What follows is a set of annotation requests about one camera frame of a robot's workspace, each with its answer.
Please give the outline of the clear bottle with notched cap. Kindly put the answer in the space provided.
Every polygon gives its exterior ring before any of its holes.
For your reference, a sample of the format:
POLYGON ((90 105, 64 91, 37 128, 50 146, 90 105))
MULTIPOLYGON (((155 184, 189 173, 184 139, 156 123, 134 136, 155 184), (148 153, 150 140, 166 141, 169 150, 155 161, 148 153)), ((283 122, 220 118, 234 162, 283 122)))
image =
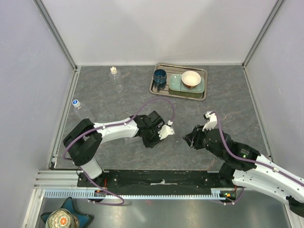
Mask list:
POLYGON ((112 80, 114 87, 118 93, 121 93, 123 91, 122 83, 121 83, 121 72, 117 69, 116 74, 109 74, 110 79, 112 80))

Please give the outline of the cream notched bottle cap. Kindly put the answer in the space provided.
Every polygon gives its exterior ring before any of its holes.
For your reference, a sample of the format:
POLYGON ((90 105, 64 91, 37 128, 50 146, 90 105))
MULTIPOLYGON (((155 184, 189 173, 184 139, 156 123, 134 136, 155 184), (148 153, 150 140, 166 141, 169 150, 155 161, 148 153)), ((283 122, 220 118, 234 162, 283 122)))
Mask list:
POLYGON ((116 74, 117 73, 117 69, 114 66, 110 68, 110 71, 111 71, 111 74, 116 74))

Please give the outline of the clear wide plastic bottle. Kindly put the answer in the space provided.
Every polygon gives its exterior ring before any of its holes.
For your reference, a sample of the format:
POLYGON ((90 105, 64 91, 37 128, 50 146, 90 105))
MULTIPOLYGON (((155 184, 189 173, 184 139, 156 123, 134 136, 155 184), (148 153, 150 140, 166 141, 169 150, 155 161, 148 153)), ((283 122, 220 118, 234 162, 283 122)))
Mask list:
POLYGON ((86 106, 86 104, 84 102, 80 102, 80 106, 79 107, 74 107, 73 105, 73 111, 74 113, 79 117, 80 120, 83 119, 89 119, 91 122, 95 122, 95 118, 92 115, 92 113, 90 112, 89 108, 86 106))

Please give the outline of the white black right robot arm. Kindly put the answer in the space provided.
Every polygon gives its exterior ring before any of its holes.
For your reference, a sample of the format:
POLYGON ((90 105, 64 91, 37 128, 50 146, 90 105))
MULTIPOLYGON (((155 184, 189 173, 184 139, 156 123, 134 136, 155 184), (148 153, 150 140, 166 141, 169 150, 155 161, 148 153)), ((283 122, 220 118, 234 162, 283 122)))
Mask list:
POLYGON ((197 125, 183 137, 189 147, 206 149, 224 161, 218 173, 223 187, 237 185, 258 191, 304 215, 304 180, 283 169, 254 148, 235 142, 220 129, 206 130, 197 125))

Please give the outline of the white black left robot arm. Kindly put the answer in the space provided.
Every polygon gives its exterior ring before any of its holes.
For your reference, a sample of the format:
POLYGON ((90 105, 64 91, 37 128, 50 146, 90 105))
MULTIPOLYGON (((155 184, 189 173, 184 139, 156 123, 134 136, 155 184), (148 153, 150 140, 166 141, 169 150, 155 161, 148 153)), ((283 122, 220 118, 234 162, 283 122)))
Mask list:
POLYGON ((120 138, 140 137, 145 147, 152 148, 174 133, 171 125, 172 121, 165 124, 156 111, 112 123, 93 123, 86 118, 64 138, 63 145, 74 165, 88 175, 88 182, 99 187, 104 182, 104 175, 94 156, 101 144, 120 138))

